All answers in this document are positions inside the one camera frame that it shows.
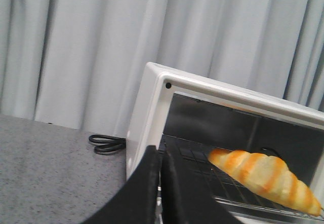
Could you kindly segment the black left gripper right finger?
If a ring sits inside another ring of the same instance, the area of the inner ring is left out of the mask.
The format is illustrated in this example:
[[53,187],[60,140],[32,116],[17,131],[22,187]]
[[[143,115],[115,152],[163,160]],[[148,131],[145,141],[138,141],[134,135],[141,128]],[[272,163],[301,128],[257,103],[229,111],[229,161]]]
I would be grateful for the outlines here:
[[163,156],[161,202],[163,223],[241,223],[187,169],[175,146]]

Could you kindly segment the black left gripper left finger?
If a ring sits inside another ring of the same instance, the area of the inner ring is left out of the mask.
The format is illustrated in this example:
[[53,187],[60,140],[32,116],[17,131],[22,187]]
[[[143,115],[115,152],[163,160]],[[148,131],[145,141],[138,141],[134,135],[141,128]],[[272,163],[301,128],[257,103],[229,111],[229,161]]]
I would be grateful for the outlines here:
[[149,145],[124,186],[84,223],[154,223],[159,170],[158,151]]

